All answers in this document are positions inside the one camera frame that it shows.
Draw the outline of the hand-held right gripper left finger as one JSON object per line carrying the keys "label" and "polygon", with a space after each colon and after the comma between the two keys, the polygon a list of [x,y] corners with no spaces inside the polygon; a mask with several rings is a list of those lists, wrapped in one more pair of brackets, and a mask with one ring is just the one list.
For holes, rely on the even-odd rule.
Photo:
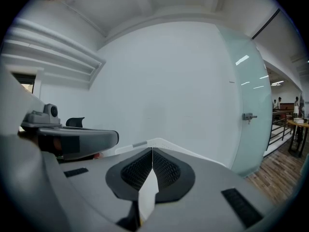
{"label": "hand-held right gripper left finger", "polygon": [[152,150],[62,163],[61,170],[96,211],[114,223],[152,213]]}

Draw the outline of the round wooden pedestal table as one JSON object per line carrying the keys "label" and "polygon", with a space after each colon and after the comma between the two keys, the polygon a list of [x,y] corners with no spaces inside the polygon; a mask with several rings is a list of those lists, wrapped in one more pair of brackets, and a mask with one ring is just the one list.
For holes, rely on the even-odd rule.
{"label": "round wooden pedestal table", "polygon": [[[309,132],[309,123],[307,122],[297,123],[294,122],[293,120],[288,120],[287,122],[289,125],[292,126],[292,137],[288,148],[288,152],[293,157],[301,158],[306,145],[307,135]],[[296,148],[293,149],[295,136],[297,136]]]}

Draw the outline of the metal door lock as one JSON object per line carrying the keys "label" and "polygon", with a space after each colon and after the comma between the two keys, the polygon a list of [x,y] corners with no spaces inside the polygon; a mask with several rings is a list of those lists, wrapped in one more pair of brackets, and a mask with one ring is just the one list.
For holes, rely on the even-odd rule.
{"label": "metal door lock", "polygon": [[254,116],[252,113],[243,113],[242,114],[242,120],[247,121],[248,124],[250,124],[251,120],[257,118],[257,116]]}

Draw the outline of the black metal railing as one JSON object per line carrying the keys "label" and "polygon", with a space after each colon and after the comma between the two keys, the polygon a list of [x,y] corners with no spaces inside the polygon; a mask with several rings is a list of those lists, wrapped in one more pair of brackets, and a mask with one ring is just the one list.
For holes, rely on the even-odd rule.
{"label": "black metal railing", "polygon": [[266,158],[274,153],[278,148],[285,144],[292,137],[292,125],[288,123],[291,119],[290,114],[277,114],[273,116],[271,134],[268,142],[268,147],[263,154]]}

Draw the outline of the frosted glass door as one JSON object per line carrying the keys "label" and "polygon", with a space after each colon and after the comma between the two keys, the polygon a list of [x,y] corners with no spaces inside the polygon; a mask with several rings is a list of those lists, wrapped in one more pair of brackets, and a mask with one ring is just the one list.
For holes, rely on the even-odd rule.
{"label": "frosted glass door", "polygon": [[[240,92],[241,136],[232,171],[242,177],[256,172],[268,147],[272,128],[271,88],[265,63],[254,41],[241,32],[219,26]],[[250,124],[243,113],[257,118]]]}

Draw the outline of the black mesh office chair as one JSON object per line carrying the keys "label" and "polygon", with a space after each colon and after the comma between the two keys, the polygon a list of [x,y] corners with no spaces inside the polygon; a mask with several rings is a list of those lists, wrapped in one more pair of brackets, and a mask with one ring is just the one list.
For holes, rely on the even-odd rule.
{"label": "black mesh office chair", "polygon": [[83,127],[83,120],[85,117],[72,117],[69,118],[66,121],[66,126],[67,127],[77,127],[77,128],[82,128]]}

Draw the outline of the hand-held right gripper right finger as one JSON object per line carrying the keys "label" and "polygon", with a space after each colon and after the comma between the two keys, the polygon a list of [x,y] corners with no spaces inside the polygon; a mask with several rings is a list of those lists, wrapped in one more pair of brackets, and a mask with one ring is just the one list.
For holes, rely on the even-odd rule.
{"label": "hand-held right gripper right finger", "polygon": [[270,200],[216,162],[153,149],[159,192],[144,232],[244,232],[270,212]]}

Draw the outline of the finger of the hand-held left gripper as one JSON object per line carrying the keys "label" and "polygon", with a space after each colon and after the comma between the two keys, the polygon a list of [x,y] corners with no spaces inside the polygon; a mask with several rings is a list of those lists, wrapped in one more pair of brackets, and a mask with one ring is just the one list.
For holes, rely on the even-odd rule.
{"label": "finger of the hand-held left gripper", "polygon": [[65,160],[82,159],[111,149],[119,142],[119,134],[114,130],[39,128],[37,134],[59,138]]}

